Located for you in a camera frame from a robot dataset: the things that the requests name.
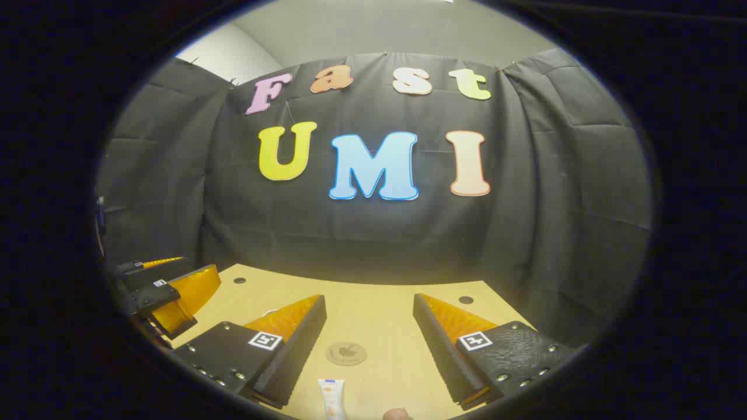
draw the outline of toothpaste tube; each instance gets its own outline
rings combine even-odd
[[[342,379],[319,379],[319,388],[324,398],[324,412],[327,420],[345,420],[345,412],[342,410],[342,387],[345,380]]]

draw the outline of cork coaster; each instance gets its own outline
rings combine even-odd
[[[366,350],[356,343],[339,342],[327,348],[326,357],[336,365],[353,366],[366,360]]]

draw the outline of letter m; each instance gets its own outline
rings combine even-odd
[[[374,194],[381,175],[386,173],[379,196],[384,200],[414,200],[418,189],[412,184],[412,146],[418,136],[408,132],[393,132],[384,138],[372,158],[358,135],[342,135],[332,139],[337,149],[335,187],[329,196],[335,200],[350,200],[356,196],[355,176],[364,197]]]

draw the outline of wooden table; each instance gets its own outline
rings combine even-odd
[[[247,281],[234,283],[237,277]],[[312,294],[324,295],[326,323],[289,404],[278,410],[302,420],[326,420],[317,379],[345,380],[343,405],[349,420],[380,420],[395,407],[406,408],[414,420],[450,419],[465,413],[452,402],[412,317],[416,293],[441,299],[498,325],[509,321],[529,324],[482,281],[366,285],[288,276],[239,264],[222,271],[220,279],[215,295],[196,313],[197,325],[173,340],[174,347],[221,321],[243,325],[271,309]],[[461,296],[470,296],[474,302],[460,303]],[[355,366],[335,365],[325,357],[325,350],[335,342],[358,343],[368,357]]]

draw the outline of black curtain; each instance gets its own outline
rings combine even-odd
[[[339,64],[351,67],[353,83],[312,93],[316,74]],[[398,67],[426,70],[433,92],[398,93]],[[448,73],[462,68],[485,76],[490,99],[459,92]],[[245,115],[255,82],[285,73],[293,81],[270,108]],[[569,345],[589,341],[628,296],[651,228],[647,156],[610,93],[562,50],[503,70],[431,55],[355,55],[257,80],[232,87],[174,59],[134,98],[99,175],[109,259],[180,255],[344,282],[484,280]],[[278,160],[288,163],[290,127],[303,121],[317,123],[304,172],[283,182],[262,176],[258,133],[285,127]],[[445,134],[456,130],[486,138],[485,196],[450,192],[456,166]],[[374,155],[391,132],[418,136],[418,198],[330,199],[331,140],[359,135]]]

